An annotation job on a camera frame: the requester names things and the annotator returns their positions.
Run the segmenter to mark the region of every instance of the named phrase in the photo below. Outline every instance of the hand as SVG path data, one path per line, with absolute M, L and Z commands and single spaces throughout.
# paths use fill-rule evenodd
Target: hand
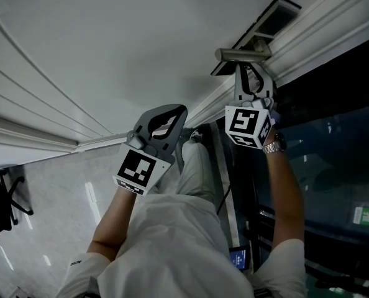
M 272 142 L 274 142 L 276 140 L 276 129 L 274 128 L 274 126 L 271 128 L 269 136 L 267 137 L 265 144 L 263 146 L 267 146 L 269 144 L 271 144 Z

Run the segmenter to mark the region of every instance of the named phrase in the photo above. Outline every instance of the silver watch band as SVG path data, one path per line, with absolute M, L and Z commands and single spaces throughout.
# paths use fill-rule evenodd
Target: silver watch band
M 282 149 L 281 147 L 280 141 L 278 141 L 277 139 L 274 142 L 269 143 L 267 146 L 264 146 L 262 150 L 264 153 L 284 151 L 284 149 Z

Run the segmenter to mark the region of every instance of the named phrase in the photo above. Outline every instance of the green sign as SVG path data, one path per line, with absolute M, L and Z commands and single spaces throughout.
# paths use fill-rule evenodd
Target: green sign
M 356 207 L 353 223 L 369 226 L 369 207 Z

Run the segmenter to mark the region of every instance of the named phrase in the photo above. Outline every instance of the chair leg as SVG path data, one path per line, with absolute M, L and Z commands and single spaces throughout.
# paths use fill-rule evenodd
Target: chair leg
M 12 220 L 13 225 L 17 225 L 19 223 L 19 221 L 15 219 L 15 217 L 13 216 L 12 207 L 11 207 L 11 220 Z
M 12 204 L 12 206 L 14 206 L 16 209 L 18 209 L 18 210 L 20 210 L 20 211 L 22 211 L 23 213 L 26 213 L 27 215 L 33 215 L 34 214 L 34 212 L 33 212 L 33 210 L 32 209 L 30 209 L 30 210 L 25 210 L 25 209 L 23 209 L 18 203 L 16 203 L 15 201 L 13 201 L 13 200 L 11 200 L 11 204 Z
M 7 192 L 5 181 L 4 181 L 4 175 L 5 174 L 6 174 L 5 170 L 0 170 L 1 185 L 2 185 L 2 188 Z
M 12 197 L 12 194 L 13 194 L 13 192 L 15 191 L 15 189 L 16 189 L 16 187 L 17 187 L 17 185 L 18 185 L 18 183 L 19 182 L 24 182 L 24 177 L 22 177 L 22 176 L 19 176 L 16 180 L 15 180 L 15 182 L 13 182 L 13 185 L 12 185 L 12 187 L 9 189 L 9 192 L 8 192 L 8 194 L 9 194 L 9 196 L 10 197 Z

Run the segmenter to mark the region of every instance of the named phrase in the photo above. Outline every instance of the white t-shirt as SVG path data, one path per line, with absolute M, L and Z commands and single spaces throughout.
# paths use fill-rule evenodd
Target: white t-shirt
M 230 261 L 227 241 L 212 203 L 194 196 L 138 197 L 127 238 L 112 263 L 97 253 L 80 254 L 57 297 L 82 297 L 91 278 L 105 297 L 305 297 L 304 245 L 288 240 L 249 278 Z

